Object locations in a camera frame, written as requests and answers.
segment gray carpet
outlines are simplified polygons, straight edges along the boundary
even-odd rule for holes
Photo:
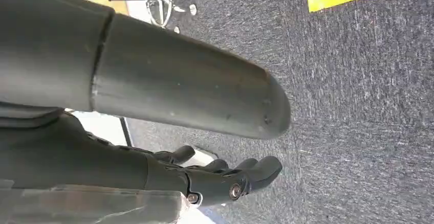
[[[213,207],[227,223],[434,223],[434,0],[175,0],[181,33],[267,68],[293,123],[258,141],[129,120],[136,145],[198,145],[232,165],[279,157],[266,191]]]

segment prosthetic hand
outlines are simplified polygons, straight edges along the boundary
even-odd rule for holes
[[[247,159],[234,169],[217,159],[207,166],[178,164],[194,155],[190,146],[152,153],[113,146],[86,132],[77,118],[60,112],[56,121],[38,128],[0,129],[1,178],[14,188],[48,189],[89,185],[123,189],[180,191],[194,205],[238,200],[269,184],[281,171],[268,156]]]

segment screw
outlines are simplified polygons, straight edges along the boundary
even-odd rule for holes
[[[191,193],[187,196],[187,200],[190,202],[190,204],[195,204],[199,200],[199,196],[197,194]]]
[[[232,185],[229,190],[229,196],[232,200],[237,200],[241,196],[242,190],[238,183]]]

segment robotic hand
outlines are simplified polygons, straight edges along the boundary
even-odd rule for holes
[[[148,163],[154,170],[183,172],[188,184],[185,186],[188,201],[194,205],[215,205],[238,200],[239,197],[261,190],[270,185],[282,169],[279,160],[267,156],[259,162],[246,159],[234,169],[221,159],[206,166],[183,168],[177,164],[186,162],[194,155],[194,149],[184,146],[175,152],[147,153]]]

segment black prosthetic arm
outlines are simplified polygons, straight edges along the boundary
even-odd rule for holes
[[[194,155],[189,146],[157,153],[113,146],[87,133],[65,112],[38,128],[0,128],[0,141],[0,179],[12,180],[17,189],[88,185],[180,191],[191,204],[208,206],[260,190],[281,171],[271,156],[259,162],[248,159],[235,169],[220,159],[183,168],[177,164]]]
[[[113,146],[64,112],[273,138],[288,128],[290,107],[262,68],[85,0],[0,1],[0,179],[14,188],[175,190],[213,205],[260,190],[281,171],[274,157],[182,168],[191,147]]]
[[[86,0],[1,0],[0,102],[66,107],[250,138],[289,126],[264,69]]]

